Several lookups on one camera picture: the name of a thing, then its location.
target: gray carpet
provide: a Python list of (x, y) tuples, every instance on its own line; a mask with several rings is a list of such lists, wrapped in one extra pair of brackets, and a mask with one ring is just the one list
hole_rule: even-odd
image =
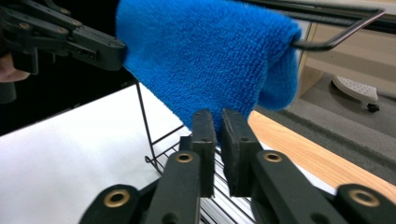
[(325, 75), (287, 109), (256, 110), (333, 153), (396, 185), (396, 98), (378, 90), (380, 110), (331, 85)]

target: blue cloth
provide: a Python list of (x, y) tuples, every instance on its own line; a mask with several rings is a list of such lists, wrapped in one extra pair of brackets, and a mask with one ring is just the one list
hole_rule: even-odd
[(209, 109), (215, 129), (222, 108), (248, 118), (256, 104), (289, 105), (297, 90), (291, 19), (262, 7), (222, 0), (120, 0), (117, 37), (124, 67), (191, 127)]

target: wire rack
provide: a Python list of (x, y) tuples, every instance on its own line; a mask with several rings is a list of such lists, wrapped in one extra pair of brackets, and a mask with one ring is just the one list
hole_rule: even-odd
[[(177, 152), (178, 147), (179, 142), (176, 142), (153, 158), (147, 156), (145, 160), (147, 163), (151, 163), (161, 175), (169, 156)], [(220, 151), (217, 148), (215, 153), (214, 197), (210, 199), (201, 198), (200, 223), (256, 223), (250, 209), (249, 198), (229, 197), (223, 168)]]

